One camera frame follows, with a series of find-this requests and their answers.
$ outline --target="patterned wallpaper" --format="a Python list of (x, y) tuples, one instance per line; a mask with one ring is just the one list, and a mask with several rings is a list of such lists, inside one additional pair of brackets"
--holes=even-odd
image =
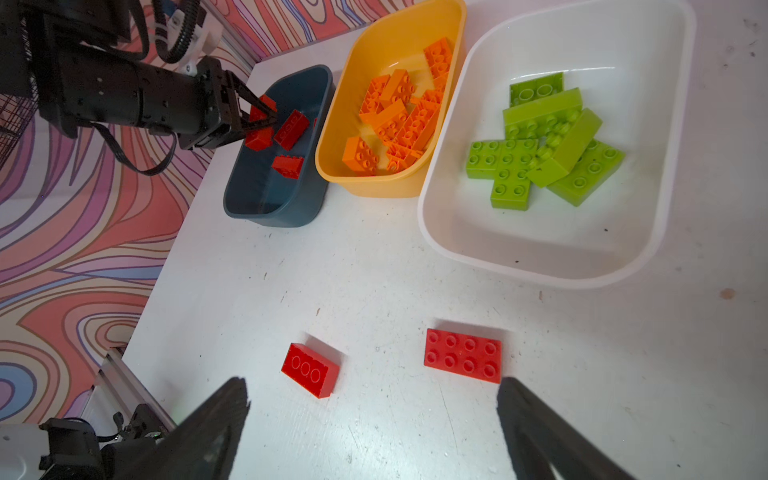
[[(214, 3), (264, 59), (413, 0)], [(214, 56), (247, 79), (226, 45)], [(163, 64), (154, 48), (147, 60)], [(169, 147), (129, 127), (112, 133), (141, 169)], [(142, 177), (91, 129), (73, 141), (40, 117), (30, 123), (0, 169), (0, 422), (81, 411), (107, 349), (131, 338), (212, 156), (177, 150), (165, 173)]]

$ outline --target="white tabletop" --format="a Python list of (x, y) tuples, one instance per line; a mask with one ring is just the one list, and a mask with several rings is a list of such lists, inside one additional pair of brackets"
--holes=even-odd
[[(540, 7), (470, 5), (467, 49)], [(426, 244), (415, 198), (336, 185), (305, 227), (233, 220), (238, 142), (214, 156), (125, 362), (177, 422), (247, 380), (232, 478), (511, 478), (497, 387), (422, 365), (425, 329), (484, 326), (505, 375), (638, 479), (768, 478), (768, 4), (694, 9), (669, 228), (639, 273), (567, 291), (473, 270)], [(360, 32), (258, 64), (249, 86), (317, 63), (338, 79)], [(329, 399), (280, 373), (308, 337), (343, 355)]]

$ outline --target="dark teal plastic container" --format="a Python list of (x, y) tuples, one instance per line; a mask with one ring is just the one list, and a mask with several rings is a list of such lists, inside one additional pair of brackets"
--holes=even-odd
[[(315, 149), (333, 92), (333, 75), (325, 65), (283, 77), (265, 92), (277, 103), (275, 132), (294, 110), (304, 114), (310, 126), (290, 151), (274, 142), (265, 150), (253, 151), (243, 143), (224, 191), (227, 215), (267, 227), (301, 227), (315, 218), (328, 187), (315, 168)], [(272, 169), (278, 155), (304, 157), (298, 180)]]

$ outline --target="yellow plastic container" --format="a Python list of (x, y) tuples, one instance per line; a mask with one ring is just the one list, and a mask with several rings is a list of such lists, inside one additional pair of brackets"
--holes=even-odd
[[(419, 195), (453, 94), (455, 77), (466, 56), (462, 49), (466, 18), (467, 7), (463, 0), (427, 0), (387, 15), (360, 35), (346, 59), (317, 145), (315, 165), (323, 178), (361, 197), (403, 198)], [(408, 70), (416, 86), (415, 96), (420, 97), (424, 90), (433, 89), (424, 48), (443, 37), (453, 47), (453, 60), (435, 134), (421, 158), (402, 172), (392, 174), (386, 170), (386, 147), (358, 116), (362, 99), (372, 78), (391, 74), (396, 68)], [(379, 169), (375, 177), (357, 177), (342, 162), (347, 138), (358, 135), (379, 155)]]

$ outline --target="lime green building block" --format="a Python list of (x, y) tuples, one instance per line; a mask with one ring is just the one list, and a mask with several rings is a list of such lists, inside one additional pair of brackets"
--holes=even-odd
[(563, 72), (534, 78), (509, 85), (509, 106), (527, 104), (529, 101), (559, 94), (563, 91)]
[(511, 210), (527, 210), (531, 181), (527, 178), (533, 162), (537, 141), (507, 140), (509, 154), (501, 158), (496, 168), (491, 191), (491, 206)]
[(593, 139), (576, 162), (574, 169), (551, 184), (548, 189), (574, 207), (578, 207), (618, 170), (623, 159), (623, 151)]
[(581, 111), (581, 91), (578, 88), (552, 94), (538, 100), (504, 110), (504, 132), (513, 138), (540, 138)]
[(602, 124), (600, 117), (589, 108), (581, 113), (571, 112), (568, 119), (557, 124), (547, 136), (546, 145), (536, 151), (528, 178), (544, 188), (568, 175)]
[(507, 157), (521, 157), (528, 155), (528, 163), (536, 155), (538, 142), (530, 141), (506, 141), (488, 140), (476, 141), (469, 148), (467, 160), (467, 177), (493, 180), (502, 159), (510, 161)]

